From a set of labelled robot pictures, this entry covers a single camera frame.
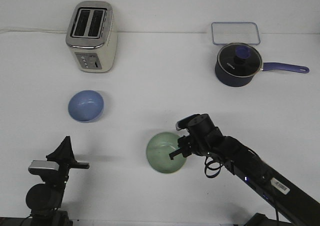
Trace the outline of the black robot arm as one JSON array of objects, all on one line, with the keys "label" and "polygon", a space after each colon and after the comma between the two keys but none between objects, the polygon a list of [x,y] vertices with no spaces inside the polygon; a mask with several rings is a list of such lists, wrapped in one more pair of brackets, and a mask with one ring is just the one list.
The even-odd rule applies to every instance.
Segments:
[{"label": "black robot arm", "polygon": [[238,176],[276,212],[293,226],[318,226],[320,204],[275,169],[266,164],[253,150],[231,136],[224,136],[208,114],[193,114],[176,123],[188,136],[178,138],[178,149],[169,154],[205,157],[205,170],[215,171],[215,178],[225,167]]},{"label": "black robot arm", "polygon": [[89,163],[75,159],[71,137],[66,136],[45,160],[33,160],[28,167],[32,175],[40,176],[42,183],[32,186],[25,203],[30,209],[25,218],[1,217],[2,226],[72,226],[68,212],[61,210],[70,169],[90,168]]}]

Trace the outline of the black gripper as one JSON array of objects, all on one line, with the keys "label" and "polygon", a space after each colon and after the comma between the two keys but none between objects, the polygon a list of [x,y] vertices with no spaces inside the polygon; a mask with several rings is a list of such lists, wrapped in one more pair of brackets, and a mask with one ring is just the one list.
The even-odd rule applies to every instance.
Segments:
[{"label": "black gripper", "polygon": [[63,161],[69,157],[70,162],[60,162],[58,172],[39,175],[41,179],[52,185],[65,184],[69,179],[70,169],[89,169],[89,163],[77,162],[73,153],[71,137],[66,136],[60,145],[46,156],[48,161]]},{"label": "black gripper", "polygon": [[183,155],[185,158],[191,154],[209,156],[212,149],[207,142],[207,136],[216,129],[207,113],[199,114],[188,123],[186,130],[189,135],[178,139],[179,149],[169,153],[170,159],[174,160],[178,155]]}]

